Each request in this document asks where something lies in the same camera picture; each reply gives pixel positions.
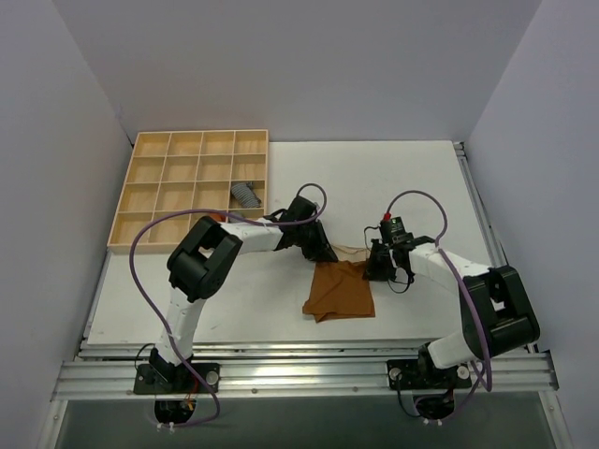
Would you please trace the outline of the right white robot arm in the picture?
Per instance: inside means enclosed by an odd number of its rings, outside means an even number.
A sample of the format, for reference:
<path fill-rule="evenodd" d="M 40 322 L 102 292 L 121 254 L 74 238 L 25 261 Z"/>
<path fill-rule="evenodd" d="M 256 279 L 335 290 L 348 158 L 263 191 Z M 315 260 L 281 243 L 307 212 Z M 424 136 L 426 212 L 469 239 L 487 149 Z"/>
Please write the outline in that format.
<path fill-rule="evenodd" d="M 459 298 L 460 330 L 431 341 L 418 350 L 416 378 L 426 388 L 451 386 L 468 373 L 467 365 L 481 364 L 475 372 L 486 384 L 492 380 L 490 360 L 535 342 L 540 326 L 519 273 L 509 265 L 478 264 L 442 249 L 438 239 L 416 237 L 402 218 L 383 216 L 372 240 L 363 278 L 374 282 L 401 282 L 408 289 L 424 277 Z"/>

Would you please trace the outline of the brown underwear cream waistband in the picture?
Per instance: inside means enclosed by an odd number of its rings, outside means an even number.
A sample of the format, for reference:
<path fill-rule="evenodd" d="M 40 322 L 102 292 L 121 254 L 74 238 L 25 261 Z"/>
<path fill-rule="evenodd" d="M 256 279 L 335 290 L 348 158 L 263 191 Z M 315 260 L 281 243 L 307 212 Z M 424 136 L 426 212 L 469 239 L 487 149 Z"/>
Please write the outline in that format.
<path fill-rule="evenodd" d="M 370 282 L 363 278 L 370 252 L 365 248 L 333 246 L 337 262 L 317 262 L 302 313 L 316 323 L 351 318 L 373 318 Z"/>

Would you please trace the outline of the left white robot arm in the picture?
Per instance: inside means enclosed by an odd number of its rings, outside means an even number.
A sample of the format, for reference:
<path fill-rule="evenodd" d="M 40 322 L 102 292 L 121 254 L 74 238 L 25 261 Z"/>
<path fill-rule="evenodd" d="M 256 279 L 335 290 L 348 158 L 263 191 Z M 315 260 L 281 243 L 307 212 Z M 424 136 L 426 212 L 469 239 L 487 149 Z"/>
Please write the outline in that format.
<path fill-rule="evenodd" d="M 288 208 L 256 220 L 235 216 L 221 223 L 206 215 L 194 224 L 167 261 L 166 328 L 149 359 L 159 385 L 168 392 L 187 385 L 189 369 L 183 362 L 192 356 L 199 316 L 238 256 L 298 247 L 311 262 L 338 260 L 318 216 L 314 202 L 296 196 Z"/>

